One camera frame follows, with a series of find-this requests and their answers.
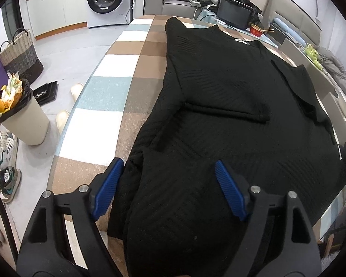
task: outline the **wicker basket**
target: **wicker basket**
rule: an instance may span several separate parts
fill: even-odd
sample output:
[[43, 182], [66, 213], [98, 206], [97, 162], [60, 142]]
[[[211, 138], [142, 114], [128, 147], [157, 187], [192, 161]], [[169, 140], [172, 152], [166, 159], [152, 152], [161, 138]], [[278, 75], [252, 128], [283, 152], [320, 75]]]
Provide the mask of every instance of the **wicker basket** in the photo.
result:
[[8, 43], [3, 51], [1, 51], [3, 45], [0, 47], [0, 61], [4, 69], [12, 74], [19, 72], [20, 79], [25, 78], [30, 84], [33, 83], [42, 73], [43, 65], [37, 57], [30, 30], [17, 29], [13, 40]]

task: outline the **kitchen cabinet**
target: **kitchen cabinet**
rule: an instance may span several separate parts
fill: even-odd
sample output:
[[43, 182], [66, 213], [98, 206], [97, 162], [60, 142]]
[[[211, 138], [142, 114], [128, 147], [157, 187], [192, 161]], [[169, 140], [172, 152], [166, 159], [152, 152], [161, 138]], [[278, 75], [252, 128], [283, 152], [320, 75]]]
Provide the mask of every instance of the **kitchen cabinet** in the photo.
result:
[[62, 0], [67, 26], [86, 21], [87, 0]]
[[28, 0], [34, 36], [66, 26], [62, 0]]

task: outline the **washing machine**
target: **washing machine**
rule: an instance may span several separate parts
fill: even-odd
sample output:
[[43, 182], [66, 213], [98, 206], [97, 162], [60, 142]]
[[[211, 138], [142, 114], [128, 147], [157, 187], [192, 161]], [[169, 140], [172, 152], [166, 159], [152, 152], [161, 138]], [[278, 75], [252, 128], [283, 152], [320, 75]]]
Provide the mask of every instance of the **washing machine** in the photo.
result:
[[132, 0], [87, 0], [87, 26], [129, 24]]

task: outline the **plaid tablecloth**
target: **plaid tablecloth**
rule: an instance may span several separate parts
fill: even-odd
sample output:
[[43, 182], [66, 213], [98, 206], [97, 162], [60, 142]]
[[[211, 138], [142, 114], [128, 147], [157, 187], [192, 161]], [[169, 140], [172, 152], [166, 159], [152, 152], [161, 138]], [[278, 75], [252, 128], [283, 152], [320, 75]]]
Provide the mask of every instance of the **plaid tablecloth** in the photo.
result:
[[[48, 189], [71, 192], [103, 172], [114, 157], [128, 158], [137, 132], [150, 114], [163, 86], [166, 69], [165, 24], [170, 16], [146, 15], [135, 19], [106, 52], [75, 103], [53, 159]], [[179, 18], [186, 27], [207, 28], [210, 23]], [[247, 34], [220, 26], [240, 41]], [[281, 51], [263, 43], [272, 53], [295, 64]], [[346, 190], [332, 203], [315, 226], [323, 235], [342, 208]], [[97, 222], [107, 230], [109, 213]], [[122, 272], [126, 272], [122, 242], [108, 238], [108, 248]]]

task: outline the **garbage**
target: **garbage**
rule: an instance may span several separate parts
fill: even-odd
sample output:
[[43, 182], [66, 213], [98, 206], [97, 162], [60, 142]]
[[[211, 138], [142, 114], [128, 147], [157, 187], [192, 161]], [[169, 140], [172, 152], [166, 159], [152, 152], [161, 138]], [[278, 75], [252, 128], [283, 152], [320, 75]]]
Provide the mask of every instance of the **garbage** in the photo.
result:
[[0, 117], [17, 105], [23, 92], [22, 81], [18, 78], [18, 73], [15, 75], [8, 73], [8, 76], [8, 85], [1, 88]]

